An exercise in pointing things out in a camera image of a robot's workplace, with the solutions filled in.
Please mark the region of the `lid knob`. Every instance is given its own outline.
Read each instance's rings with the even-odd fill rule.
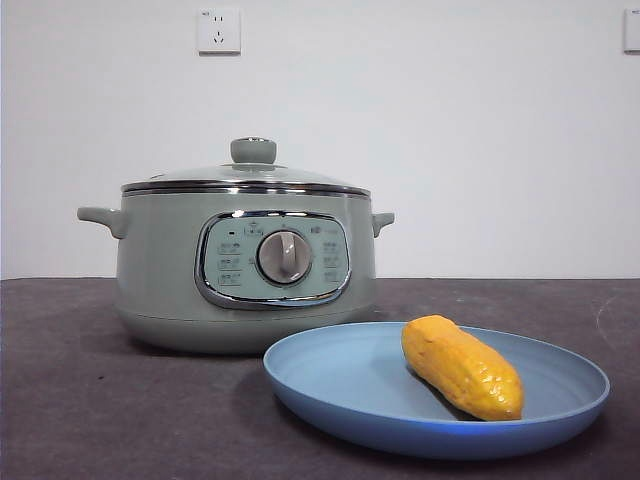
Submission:
[[[276,142],[267,138],[238,138],[231,142],[231,158],[235,163],[273,163]]]

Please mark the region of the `lid rim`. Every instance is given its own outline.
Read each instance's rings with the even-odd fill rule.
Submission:
[[[274,189],[303,189],[316,192],[338,192],[355,195],[371,196],[371,192],[364,188],[350,187],[346,185],[336,185],[329,183],[310,183],[297,181],[273,181],[273,180],[167,180],[152,182],[134,182],[123,185],[122,193],[135,192],[138,190],[172,190],[178,188],[274,188]]]

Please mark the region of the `control panel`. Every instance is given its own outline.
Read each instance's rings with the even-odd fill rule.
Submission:
[[[337,298],[350,276],[344,229],[310,212],[238,210],[206,222],[196,285],[223,307],[311,306]]]

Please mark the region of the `table surface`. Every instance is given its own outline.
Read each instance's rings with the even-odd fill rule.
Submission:
[[[374,321],[442,313],[596,362],[604,412],[552,449],[483,462],[377,452],[304,423],[260,356],[130,338],[104,278],[2,282],[2,473],[20,479],[633,478],[640,471],[640,280],[380,279]]]

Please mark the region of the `stainless steel rim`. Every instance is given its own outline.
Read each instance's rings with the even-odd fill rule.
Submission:
[[[172,180],[165,182],[137,182],[122,186],[123,196],[157,195],[164,193],[200,193],[235,189],[235,193],[296,193],[305,195],[322,195],[338,193],[351,196],[370,197],[371,192],[363,188],[344,185],[327,185],[321,183],[296,182],[220,182],[215,180]]]

